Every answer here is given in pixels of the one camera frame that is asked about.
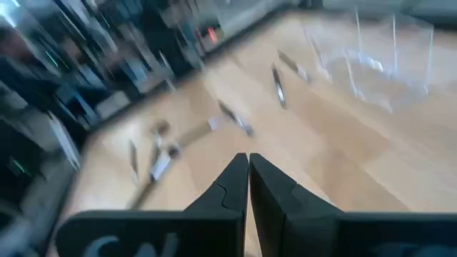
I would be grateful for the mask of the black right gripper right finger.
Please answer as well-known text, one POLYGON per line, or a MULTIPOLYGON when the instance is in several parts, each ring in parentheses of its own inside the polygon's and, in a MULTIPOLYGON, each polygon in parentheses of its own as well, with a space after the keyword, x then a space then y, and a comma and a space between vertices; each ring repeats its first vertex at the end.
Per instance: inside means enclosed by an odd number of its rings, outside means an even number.
POLYGON ((263 257, 457 257, 457 213, 342 211, 262 155, 249 163, 263 257))

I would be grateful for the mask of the thin brown-handled makeup brush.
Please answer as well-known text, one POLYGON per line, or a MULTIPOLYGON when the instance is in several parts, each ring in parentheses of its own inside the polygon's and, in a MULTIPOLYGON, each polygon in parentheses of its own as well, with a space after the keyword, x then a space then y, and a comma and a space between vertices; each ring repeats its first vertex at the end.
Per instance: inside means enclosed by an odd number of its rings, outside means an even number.
POLYGON ((277 51, 279 59, 306 83, 310 81, 307 71, 282 51, 277 51))
POLYGON ((136 144, 129 141, 129 153, 130 153, 130 166, 132 170, 132 179, 134 183, 138 183, 138 159, 137 159, 137 148, 136 144))

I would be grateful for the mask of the fan makeup brush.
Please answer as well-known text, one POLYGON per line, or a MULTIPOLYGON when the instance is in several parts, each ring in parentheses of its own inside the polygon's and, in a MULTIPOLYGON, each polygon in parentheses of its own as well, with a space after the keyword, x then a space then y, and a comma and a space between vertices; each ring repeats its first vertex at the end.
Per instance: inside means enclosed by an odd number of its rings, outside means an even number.
POLYGON ((164 136, 169 132, 170 123, 165 120, 157 121, 151 128, 153 136, 153 147, 151 151, 151 162, 149 167, 153 168, 161 154, 164 136))

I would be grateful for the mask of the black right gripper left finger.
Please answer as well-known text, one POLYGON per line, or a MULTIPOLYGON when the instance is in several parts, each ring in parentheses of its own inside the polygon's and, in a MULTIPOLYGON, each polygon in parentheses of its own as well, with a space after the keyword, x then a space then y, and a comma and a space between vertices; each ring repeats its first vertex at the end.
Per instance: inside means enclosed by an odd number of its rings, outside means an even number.
POLYGON ((56 233, 59 257, 243 257, 249 163, 238 153, 182 211, 84 211, 56 233))

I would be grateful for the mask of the clear acrylic brush holder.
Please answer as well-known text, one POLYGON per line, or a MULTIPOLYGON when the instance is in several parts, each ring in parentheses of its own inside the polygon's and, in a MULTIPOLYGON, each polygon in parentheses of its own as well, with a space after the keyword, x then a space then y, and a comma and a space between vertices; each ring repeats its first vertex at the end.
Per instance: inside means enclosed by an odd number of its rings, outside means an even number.
POLYGON ((357 99, 393 112, 428 94, 432 24, 355 6, 327 11, 304 31, 328 80, 357 99))

